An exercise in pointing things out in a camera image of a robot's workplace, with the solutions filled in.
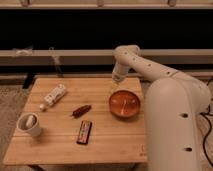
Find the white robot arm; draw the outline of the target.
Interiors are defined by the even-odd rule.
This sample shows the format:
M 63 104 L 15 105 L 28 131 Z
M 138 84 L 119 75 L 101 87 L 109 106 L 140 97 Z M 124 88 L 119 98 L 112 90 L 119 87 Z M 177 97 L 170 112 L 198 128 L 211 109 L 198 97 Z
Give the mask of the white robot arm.
M 144 103 L 148 171 L 202 171 L 196 116 L 211 101 L 202 81 L 141 56 L 136 45 L 119 46 L 112 79 L 134 69 L 151 82 Z

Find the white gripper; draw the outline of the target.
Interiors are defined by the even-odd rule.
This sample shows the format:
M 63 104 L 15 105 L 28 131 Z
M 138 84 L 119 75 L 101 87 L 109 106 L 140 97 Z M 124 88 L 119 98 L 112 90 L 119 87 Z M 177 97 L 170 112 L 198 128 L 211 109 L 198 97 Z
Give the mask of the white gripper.
M 120 83 L 122 82 L 127 75 L 127 68 L 123 65 L 116 65 L 112 71 L 112 79 L 117 82 Z

